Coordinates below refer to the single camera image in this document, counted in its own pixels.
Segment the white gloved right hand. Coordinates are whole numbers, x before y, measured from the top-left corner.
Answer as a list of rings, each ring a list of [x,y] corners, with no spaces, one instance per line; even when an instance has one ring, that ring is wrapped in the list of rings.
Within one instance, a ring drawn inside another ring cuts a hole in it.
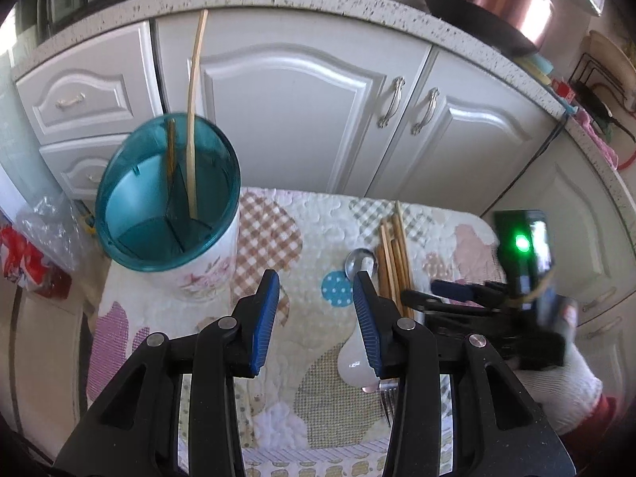
[[[579,349],[572,343],[562,366],[544,370],[521,369],[510,363],[514,375],[539,404],[559,436],[606,416],[604,386]]]

